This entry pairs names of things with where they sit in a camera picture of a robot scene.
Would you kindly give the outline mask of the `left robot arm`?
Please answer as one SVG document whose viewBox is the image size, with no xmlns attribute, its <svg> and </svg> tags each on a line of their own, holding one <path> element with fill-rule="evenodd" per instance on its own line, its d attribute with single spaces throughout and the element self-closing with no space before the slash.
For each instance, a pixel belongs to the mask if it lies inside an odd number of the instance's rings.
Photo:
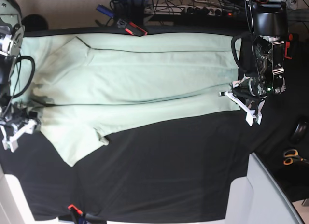
<svg viewBox="0 0 309 224">
<path fill-rule="evenodd" d="M 288 36 L 286 0 L 244 0 L 249 31 L 233 37 L 232 53 L 244 76 L 232 86 L 232 95 L 250 110 L 257 110 L 266 98 L 286 89 L 283 67 Z M 243 66 L 236 54 L 238 39 L 251 43 L 253 65 Z"/>
</svg>

